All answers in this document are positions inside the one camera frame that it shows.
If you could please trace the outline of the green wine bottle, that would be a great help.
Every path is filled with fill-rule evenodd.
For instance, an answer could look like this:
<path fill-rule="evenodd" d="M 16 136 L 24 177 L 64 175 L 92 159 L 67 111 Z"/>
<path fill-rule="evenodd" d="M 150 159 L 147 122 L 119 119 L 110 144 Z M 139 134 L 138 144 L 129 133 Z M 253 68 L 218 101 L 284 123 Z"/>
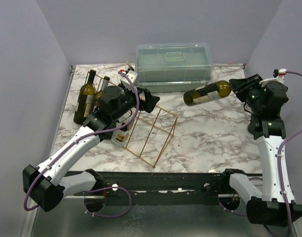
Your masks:
<path fill-rule="evenodd" d="M 98 91 L 94 95 L 93 105 L 94 107 L 99 106 L 99 98 L 103 93 L 103 90 L 109 85 L 110 78 L 108 76 L 105 76 L 101 79 L 100 85 L 101 87 L 98 88 Z"/>
<path fill-rule="evenodd" d="M 255 123 L 252 121 L 248 125 L 248 132 L 252 135 L 255 133 Z"/>
<path fill-rule="evenodd" d="M 223 99 L 229 96 L 231 91 L 230 83 L 225 80 L 220 80 L 185 92 L 183 101 L 187 106 L 191 107 Z"/>
<path fill-rule="evenodd" d="M 86 118 L 92 113 L 92 102 L 95 94 L 93 81 L 95 75 L 96 71 L 90 70 L 86 83 L 80 89 L 73 119 L 74 123 L 78 125 L 83 124 Z"/>

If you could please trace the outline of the clear glass liquor bottle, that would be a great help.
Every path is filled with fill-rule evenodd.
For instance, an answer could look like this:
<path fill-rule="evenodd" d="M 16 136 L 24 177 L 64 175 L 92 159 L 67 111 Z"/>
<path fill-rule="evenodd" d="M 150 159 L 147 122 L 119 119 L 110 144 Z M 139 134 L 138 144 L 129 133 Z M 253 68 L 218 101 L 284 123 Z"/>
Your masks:
<path fill-rule="evenodd" d="M 130 135 L 130 130 L 132 129 L 133 122 L 131 122 L 126 127 L 116 130 L 112 134 L 111 142 L 114 144 L 125 147 L 128 142 L 128 137 Z"/>

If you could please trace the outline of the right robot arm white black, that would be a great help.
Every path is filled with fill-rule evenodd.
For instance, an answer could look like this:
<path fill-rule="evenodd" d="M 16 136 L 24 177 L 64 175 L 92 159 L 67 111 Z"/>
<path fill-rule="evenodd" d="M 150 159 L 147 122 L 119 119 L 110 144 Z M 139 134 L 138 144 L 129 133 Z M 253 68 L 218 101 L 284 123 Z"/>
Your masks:
<path fill-rule="evenodd" d="M 262 165 L 262 190 L 242 171 L 221 179 L 220 188 L 229 194 L 234 190 L 246 204 L 252 224 L 286 227 L 302 217 L 302 205 L 296 204 L 285 162 L 286 130 L 280 117 L 288 102 L 287 86 L 281 77 L 263 80 L 259 75 L 230 79 L 232 91 L 251 111 L 248 131 L 258 146 Z"/>

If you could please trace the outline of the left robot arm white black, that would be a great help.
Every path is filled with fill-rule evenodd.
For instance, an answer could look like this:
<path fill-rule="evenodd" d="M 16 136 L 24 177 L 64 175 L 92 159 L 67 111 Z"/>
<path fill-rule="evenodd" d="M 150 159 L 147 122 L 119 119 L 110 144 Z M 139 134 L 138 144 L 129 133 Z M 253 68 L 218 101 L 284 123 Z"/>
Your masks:
<path fill-rule="evenodd" d="M 74 137 L 55 155 L 34 167 L 27 165 L 22 172 L 23 190 L 38 207 L 48 212 L 53 210 L 68 195 L 88 191 L 97 195 L 102 183 L 92 172 L 66 179 L 69 169 L 91 148 L 103 140 L 109 140 L 119 129 L 117 120 L 132 108 L 151 113 L 160 97 L 148 89 L 133 90 L 108 86 L 99 97 L 98 108 L 90 114 Z"/>

